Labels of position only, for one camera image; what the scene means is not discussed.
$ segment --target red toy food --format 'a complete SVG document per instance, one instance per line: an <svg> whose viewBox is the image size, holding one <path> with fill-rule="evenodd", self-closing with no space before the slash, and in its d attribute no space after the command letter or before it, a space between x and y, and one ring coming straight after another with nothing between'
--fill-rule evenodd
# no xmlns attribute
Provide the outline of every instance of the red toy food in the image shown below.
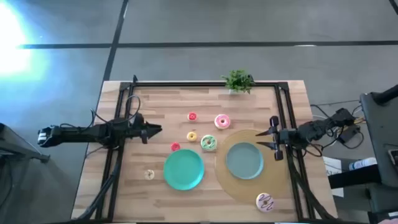
<svg viewBox="0 0 398 224"><path fill-rule="evenodd" d="M173 152L179 150L180 148L181 147L180 147L180 144L178 142L173 142L172 145L171 145L171 149L172 149Z"/></svg>
<svg viewBox="0 0 398 224"><path fill-rule="evenodd" d="M189 112L189 114L188 114L188 120L190 120L190 121L196 121L197 117L198 116L195 112Z"/></svg>

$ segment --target potted plant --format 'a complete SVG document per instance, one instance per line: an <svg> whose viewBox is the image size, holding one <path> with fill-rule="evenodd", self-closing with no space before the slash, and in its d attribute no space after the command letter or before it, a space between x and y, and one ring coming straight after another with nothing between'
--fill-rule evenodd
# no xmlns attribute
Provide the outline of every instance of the potted plant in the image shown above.
<svg viewBox="0 0 398 224"><path fill-rule="evenodd" d="M225 79L225 86L229 89L229 94L236 94L239 92L248 92L254 84L253 77L245 70L232 70L229 72L229 77L221 76Z"/></svg>

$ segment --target plate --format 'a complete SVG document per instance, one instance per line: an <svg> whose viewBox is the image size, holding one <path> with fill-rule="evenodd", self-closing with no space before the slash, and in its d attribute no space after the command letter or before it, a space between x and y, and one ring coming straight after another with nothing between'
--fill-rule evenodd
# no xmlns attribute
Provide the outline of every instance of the plate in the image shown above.
<svg viewBox="0 0 398 224"><path fill-rule="evenodd" d="M226 166L235 177L250 180L261 174L264 160L258 148L250 143L241 142L229 149Z"/></svg>
<svg viewBox="0 0 398 224"><path fill-rule="evenodd" d="M200 183L205 173L201 157L189 149L171 153L164 162L163 176L172 188L190 190Z"/></svg>

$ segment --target wooden table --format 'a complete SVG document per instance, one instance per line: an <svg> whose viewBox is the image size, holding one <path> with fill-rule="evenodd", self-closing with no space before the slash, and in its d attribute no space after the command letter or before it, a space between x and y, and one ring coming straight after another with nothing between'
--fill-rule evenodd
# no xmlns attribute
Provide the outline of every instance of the wooden table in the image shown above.
<svg viewBox="0 0 398 224"><path fill-rule="evenodd" d="M312 112L303 81L288 81L297 125L312 119ZM99 99L98 114L113 119L120 82L104 82ZM114 222L292 222L296 221L294 201L289 178L289 191L275 198L275 210L257 211L254 204L235 202L215 177L215 154L202 153L200 144L189 143L186 135L195 130L199 138L212 134L219 142L236 131L254 129L264 131L269 118L278 115L273 88L254 87L251 95L231 97L222 87L135 87L134 94L141 98L141 109L150 123L161 124L163 131L141 144L140 139L128 140L124 149L119 180ZM284 96L282 95L287 123ZM136 109L133 102L131 113ZM187 121L188 112L198 113L193 125ZM215 128L214 117L228 114L232 119L229 129ZM200 185L190 191L171 189L163 178L163 164L171 153L171 142L198 152L205 161L205 176ZM90 144L88 150L97 148ZM84 163L72 217L79 216L98 193L103 175L106 150L91 154ZM322 158L305 156L308 181L320 203L337 217L325 165ZM154 180L145 180L144 171L155 171ZM301 194L303 208L304 197Z"/></svg>

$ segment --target green donut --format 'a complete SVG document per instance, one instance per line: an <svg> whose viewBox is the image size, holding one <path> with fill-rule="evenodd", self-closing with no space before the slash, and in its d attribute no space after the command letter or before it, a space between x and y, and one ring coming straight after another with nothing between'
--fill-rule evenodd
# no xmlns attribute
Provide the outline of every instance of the green donut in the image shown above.
<svg viewBox="0 0 398 224"><path fill-rule="evenodd" d="M214 136L207 134L201 139L200 146L205 151L214 151L217 147L217 139Z"/></svg>

